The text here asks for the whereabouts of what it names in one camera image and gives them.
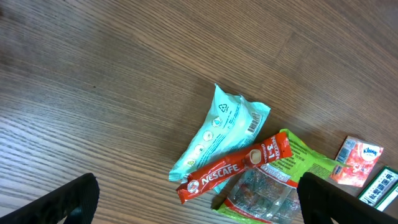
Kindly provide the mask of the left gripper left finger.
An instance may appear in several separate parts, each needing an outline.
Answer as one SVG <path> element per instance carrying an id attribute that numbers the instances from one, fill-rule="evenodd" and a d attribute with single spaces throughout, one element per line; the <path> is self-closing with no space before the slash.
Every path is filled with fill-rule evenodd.
<path id="1" fill-rule="evenodd" d="M 86 173 L 37 200 L 1 217 L 1 224 L 90 224 L 98 206 L 96 177 Z"/>

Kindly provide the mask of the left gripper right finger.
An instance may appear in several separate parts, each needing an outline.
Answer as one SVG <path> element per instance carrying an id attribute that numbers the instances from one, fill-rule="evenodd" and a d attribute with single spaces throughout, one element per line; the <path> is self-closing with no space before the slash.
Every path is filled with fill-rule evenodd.
<path id="1" fill-rule="evenodd" d="M 306 172 L 297 187 L 304 224 L 397 224 L 397 219 Z"/>

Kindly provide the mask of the green candy bag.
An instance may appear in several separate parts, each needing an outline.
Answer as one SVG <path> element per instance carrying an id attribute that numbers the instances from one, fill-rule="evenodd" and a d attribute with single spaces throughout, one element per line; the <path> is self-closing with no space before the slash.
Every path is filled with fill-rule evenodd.
<path id="1" fill-rule="evenodd" d="M 335 167 L 346 164 L 310 149 L 288 129 L 292 157 L 247 170 L 215 212 L 240 223 L 291 223 L 301 212 L 297 186 L 310 172 L 326 180 Z"/>

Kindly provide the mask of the small orange white packet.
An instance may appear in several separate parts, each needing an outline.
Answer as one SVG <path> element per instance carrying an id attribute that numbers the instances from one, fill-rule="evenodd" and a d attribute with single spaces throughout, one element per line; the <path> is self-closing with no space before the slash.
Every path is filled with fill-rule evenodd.
<path id="1" fill-rule="evenodd" d="M 338 184 L 362 187 L 384 148 L 347 136 L 335 158 L 343 166 L 336 166 L 330 178 Z"/>

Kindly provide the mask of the green white boxed item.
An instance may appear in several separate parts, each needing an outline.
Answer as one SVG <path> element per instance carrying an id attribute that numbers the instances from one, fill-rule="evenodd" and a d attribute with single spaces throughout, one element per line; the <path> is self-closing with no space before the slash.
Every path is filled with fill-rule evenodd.
<path id="1" fill-rule="evenodd" d="M 397 198 L 397 171 L 384 166 L 358 199 L 383 212 Z"/>

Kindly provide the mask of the red snack bar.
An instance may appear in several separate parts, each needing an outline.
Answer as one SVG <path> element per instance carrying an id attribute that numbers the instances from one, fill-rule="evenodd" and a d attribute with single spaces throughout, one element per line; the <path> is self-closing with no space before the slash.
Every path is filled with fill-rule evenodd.
<path id="1" fill-rule="evenodd" d="M 292 157 L 288 135 L 280 132 L 192 172 L 187 181 L 176 189 L 176 192 L 181 203 L 185 203 L 215 188 L 232 176 L 288 157 Z"/>

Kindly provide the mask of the light blue white packet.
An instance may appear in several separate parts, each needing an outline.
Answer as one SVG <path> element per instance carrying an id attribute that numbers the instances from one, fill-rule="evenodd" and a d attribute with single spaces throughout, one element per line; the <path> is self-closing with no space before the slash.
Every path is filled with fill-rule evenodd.
<path id="1" fill-rule="evenodd" d="M 205 121 L 172 167 L 169 181 L 185 183 L 190 173 L 252 145 L 270 112 L 264 103 L 249 102 L 216 85 Z"/>

